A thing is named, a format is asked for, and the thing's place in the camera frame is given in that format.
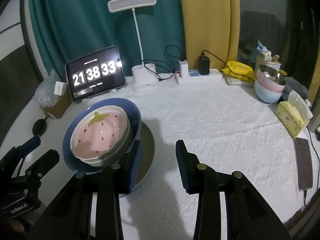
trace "yellow package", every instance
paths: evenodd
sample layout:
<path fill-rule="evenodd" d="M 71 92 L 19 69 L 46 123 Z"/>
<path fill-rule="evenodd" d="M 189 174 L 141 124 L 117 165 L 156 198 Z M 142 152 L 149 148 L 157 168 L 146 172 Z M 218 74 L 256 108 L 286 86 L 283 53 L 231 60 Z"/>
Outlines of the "yellow package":
<path fill-rule="evenodd" d="M 243 81 L 254 83 L 254 71 L 252 67 L 233 60 L 228 61 L 227 66 L 227 68 L 221 70 L 225 74 Z"/>
<path fill-rule="evenodd" d="M 303 121 L 298 109 L 288 101 L 280 102 L 275 114 L 293 138 L 296 138 L 300 131 L 308 124 Z"/>

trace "power strip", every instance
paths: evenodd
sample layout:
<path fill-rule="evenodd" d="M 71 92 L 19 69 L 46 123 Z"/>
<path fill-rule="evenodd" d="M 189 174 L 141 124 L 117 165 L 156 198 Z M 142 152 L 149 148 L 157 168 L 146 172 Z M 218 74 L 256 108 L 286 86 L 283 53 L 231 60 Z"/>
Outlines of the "power strip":
<path fill-rule="evenodd" d="M 186 78 L 181 78 L 179 74 L 175 74 L 174 78 L 176 82 L 181 85 L 206 81 L 217 82 L 222 80 L 222 74 L 216 68 L 211 68 L 208 75 L 200 75 L 198 70 L 193 69 L 188 71 L 188 77 Z"/>

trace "bolt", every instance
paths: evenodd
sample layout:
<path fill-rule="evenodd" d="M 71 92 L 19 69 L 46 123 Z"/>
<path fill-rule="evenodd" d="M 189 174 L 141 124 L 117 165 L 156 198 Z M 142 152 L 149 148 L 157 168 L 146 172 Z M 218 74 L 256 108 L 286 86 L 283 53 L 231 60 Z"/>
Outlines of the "bolt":
<path fill-rule="evenodd" d="M 83 177 L 84 177 L 84 172 L 79 171 L 79 172 L 76 173 L 76 178 L 77 179 L 82 179 Z"/>
<path fill-rule="evenodd" d="M 236 178 L 240 179 L 240 178 L 242 178 L 243 174 L 242 174 L 242 172 L 240 172 L 240 171 L 235 171 L 235 172 L 233 173 L 233 176 L 235 176 Z"/>
<path fill-rule="evenodd" d="M 204 170 L 207 168 L 207 165 L 205 165 L 205 164 L 203 164 L 203 163 L 199 163 L 199 164 L 197 165 L 197 168 L 198 168 L 199 170 L 204 171 Z"/>
<path fill-rule="evenodd" d="M 120 165 L 119 163 L 114 163 L 114 164 L 111 165 L 111 168 L 112 168 L 113 170 L 117 170 L 117 169 L 119 169 L 120 167 L 121 167 L 121 165 Z"/>

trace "teal curtain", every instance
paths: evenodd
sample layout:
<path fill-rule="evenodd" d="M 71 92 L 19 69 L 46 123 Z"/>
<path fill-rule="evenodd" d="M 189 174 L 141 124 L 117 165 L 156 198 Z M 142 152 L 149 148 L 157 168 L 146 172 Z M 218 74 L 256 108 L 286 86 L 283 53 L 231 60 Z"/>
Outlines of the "teal curtain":
<path fill-rule="evenodd" d="M 54 68 L 65 76 L 66 62 L 117 45 L 126 76 L 140 64 L 140 50 L 131 10 L 110 13 L 110 0 L 29 0 L 32 28 L 48 73 Z M 185 53 L 180 0 L 157 0 L 136 9 L 145 59 L 173 64 L 164 52 L 173 44 Z M 179 51 L 171 48 L 171 54 Z"/>

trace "white desk lamp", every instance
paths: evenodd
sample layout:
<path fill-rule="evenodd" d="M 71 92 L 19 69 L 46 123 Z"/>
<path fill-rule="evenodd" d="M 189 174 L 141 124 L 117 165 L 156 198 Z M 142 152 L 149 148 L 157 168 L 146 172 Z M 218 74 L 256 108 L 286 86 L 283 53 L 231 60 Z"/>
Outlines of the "white desk lamp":
<path fill-rule="evenodd" d="M 108 8 L 111 13 L 119 12 L 127 9 L 131 9 L 133 13 L 133 19 L 134 19 L 134 24 L 136 26 L 137 37 L 138 37 L 140 53 L 141 53 L 141 62 L 142 62 L 142 65 L 137 65 L 132 68 L 132 75 L 134 80 L 133 90 L 136 92 L 144 91 L 149 88 L 155 88 L 158 86 L 158 83 L 159 83 L 158 77 L 144 67 L 140 34 L 139 34 L 138 23 L 137 23 L 137 18 L 135 14 L 136 8 L 152 6 L 152 5 L 155 5 L 156 2 L 157 2 L 156 0 L 111 0 L 108 2 Z M 146 66 L 153 72 L 156 72 L 156 66 L 154 64 L 148 63 L 146 64 Z"/>

